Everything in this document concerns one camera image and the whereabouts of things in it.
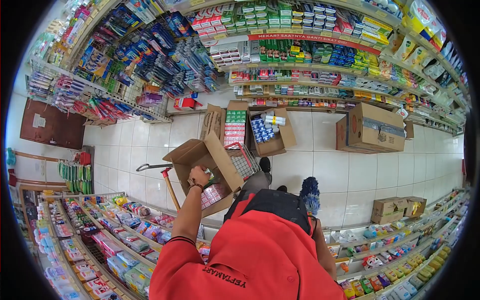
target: white tile floor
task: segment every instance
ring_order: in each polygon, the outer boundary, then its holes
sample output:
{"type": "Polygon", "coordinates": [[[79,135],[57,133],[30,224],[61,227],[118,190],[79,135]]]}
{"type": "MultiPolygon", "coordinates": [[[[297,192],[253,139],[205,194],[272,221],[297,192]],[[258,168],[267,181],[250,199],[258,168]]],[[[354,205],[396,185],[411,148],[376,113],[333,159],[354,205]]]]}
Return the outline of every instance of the white tile floor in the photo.
{"type": "MultiPolygon", "coordinates": [[[[369,222],[374,199],[420,196],[432,202],[462,183],[463,137],[414,125],[415,138],[405,151],[365,155],[335,150],[335,123],[342,114],[289,111],[295,147],[271,157],[272,188],[286,185],[298,193],[303,179],[319,182],[324,226],[369,222]]],[[[96,147],[95,191],[125,191],[135,199],[174,210],[159,169],[136,172],[143,164],[162,164],[166,153],[197,138],[204,115],[178,116],[171,124],[139,120],[87,126],[84,144],[96,147]]],[[[179,202],[185,199],[175,172],[170,180],[179,202]]],[[[225,211],[210,216],[222,220],[225,211]]]]}

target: brown door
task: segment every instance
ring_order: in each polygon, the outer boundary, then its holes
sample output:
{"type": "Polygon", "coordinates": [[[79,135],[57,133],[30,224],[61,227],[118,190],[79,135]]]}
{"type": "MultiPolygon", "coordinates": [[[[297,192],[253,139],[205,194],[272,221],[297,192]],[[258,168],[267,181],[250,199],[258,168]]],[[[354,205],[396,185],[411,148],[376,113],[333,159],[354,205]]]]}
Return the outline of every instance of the brown door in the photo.
{"type": "Polygon", "coordinates": [[[20,138],[79,150],[82,148],[86,118],[66,114],[40,101],[27,100],[20,138]]]}

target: bracelet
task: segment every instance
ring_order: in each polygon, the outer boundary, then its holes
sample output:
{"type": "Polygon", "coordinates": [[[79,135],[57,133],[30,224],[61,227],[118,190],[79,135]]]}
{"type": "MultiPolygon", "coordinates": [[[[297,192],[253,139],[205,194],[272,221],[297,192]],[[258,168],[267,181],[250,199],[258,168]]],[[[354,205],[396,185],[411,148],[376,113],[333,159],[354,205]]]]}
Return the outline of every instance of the bracelet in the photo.
{"type": "Polygon", "coordinates": [[[194,184],[190,185],[190,186],[188,187],[188,189],[190,190],[190,189],[191,189],[192,187],[194,187],[194,186],[198,186],[198,187],[200,187],[200,188],[202,189],[202,192],[204,191],[204,186],[201,185],[201,184],[199,184],[199,183],[194,183],[194,184]]]}

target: red banner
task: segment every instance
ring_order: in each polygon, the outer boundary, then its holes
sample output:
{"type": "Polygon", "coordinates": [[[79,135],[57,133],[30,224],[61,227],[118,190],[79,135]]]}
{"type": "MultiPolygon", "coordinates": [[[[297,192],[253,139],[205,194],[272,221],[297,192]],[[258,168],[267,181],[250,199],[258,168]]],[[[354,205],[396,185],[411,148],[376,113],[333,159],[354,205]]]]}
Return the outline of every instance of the red banner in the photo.
{"type": "Polygon", "coordinates": [[[349,41],[345,41],[343,39],[327,37],[327,36],[318,36],[318,35],[310,35],[310,34],[290,34],[290,33],[277,33],[277,34],[261,34],[261,35],[248,35],[249,41],[260,40],[260,39],[300,39],[300,40],[308,40],[308,41],[317,41],[317,42],[324,42],[330,44],[338,44],[344,45],[356,49],[360,49],[363,51],[367,51],[376,55],[380,55],[379,50],[364,46],[357,43],[352,43],[349,41]]]}

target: sneaker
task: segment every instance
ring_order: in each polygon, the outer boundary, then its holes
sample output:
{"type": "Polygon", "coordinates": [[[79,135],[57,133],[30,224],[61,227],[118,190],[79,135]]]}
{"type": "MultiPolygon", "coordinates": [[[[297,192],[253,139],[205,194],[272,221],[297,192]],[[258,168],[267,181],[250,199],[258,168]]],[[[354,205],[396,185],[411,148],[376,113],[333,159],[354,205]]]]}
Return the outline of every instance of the sneaker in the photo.
{"type": "Polygon", "coordinates": [[[278,187],[277,191],[287,192],[287,187],[285,185],[281,185],[278,187]]]}
{"type": "Polygon", "coordinates": [[[262,169],[263,172],[270,173],[270,160],[268,159],[268,157],[262,157],[258,164],[260,165],[260,169],[262,169]]]}

